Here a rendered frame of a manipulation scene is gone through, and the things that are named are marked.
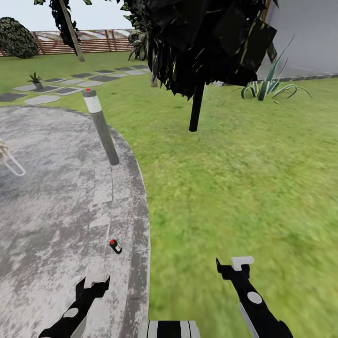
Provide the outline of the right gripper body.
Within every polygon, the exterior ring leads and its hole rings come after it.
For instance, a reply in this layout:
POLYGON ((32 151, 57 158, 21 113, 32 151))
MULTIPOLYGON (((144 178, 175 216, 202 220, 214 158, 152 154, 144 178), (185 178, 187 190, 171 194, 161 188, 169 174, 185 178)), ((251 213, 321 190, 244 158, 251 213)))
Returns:
POLYGON ((222 278, 224 280, 231 280, 231 282, 233 283, 233 286, 235 286, 235 283, 238 280, 246 280, 248 281, 249 279, 249 266, 247 264, 242 264, 242 270, 241 271, 234 271, 231 268, 231 265, 222 265, 221 269, 222 269, 222 278))

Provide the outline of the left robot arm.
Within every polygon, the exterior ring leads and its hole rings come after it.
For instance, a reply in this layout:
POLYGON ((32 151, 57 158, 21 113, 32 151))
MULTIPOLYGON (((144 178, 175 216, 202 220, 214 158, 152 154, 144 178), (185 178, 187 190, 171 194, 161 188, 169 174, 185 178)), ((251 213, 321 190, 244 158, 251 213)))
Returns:
POLYGON ((107 273, 86 275, 84 282, 76 286, 76 301, 39 338, 80 338, 86 327, 87 312, 95 298, 102 298, 108 290, 110 275, 107 273))

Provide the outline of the robot trunk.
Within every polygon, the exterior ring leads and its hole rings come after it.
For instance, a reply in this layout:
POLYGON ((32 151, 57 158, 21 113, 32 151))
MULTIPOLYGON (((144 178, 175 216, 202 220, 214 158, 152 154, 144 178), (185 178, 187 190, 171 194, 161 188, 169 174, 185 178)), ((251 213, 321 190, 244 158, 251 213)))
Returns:
POLYGON ((195 321, 143 321, 138 338, 200 338, 195 321))

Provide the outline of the insectifuge atomizer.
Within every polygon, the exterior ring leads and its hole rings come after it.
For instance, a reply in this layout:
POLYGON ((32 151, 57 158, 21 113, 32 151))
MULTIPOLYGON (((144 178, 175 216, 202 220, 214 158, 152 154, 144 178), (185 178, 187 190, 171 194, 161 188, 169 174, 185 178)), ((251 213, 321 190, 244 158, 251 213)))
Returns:
POLYGON ((122 248, 119 246, 119 243, 114 239, 112 243, 109 244, 111 248, 116 252, 116 254, 122 253, 122 248))

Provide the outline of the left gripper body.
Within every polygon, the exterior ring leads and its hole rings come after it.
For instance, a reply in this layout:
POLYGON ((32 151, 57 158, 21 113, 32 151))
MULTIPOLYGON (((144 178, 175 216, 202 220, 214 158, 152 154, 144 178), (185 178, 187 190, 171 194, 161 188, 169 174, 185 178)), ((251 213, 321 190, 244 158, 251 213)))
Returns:
POLYGON ((84 283, 79 283, 76 286, 76 300, 81 296, 89 297, 92 302, 95 298, 102 298, 105 294, 105 283, 104 282, 97 282, 94 283, 94 286, 92 286, 90 289, 84 288, 84 283))

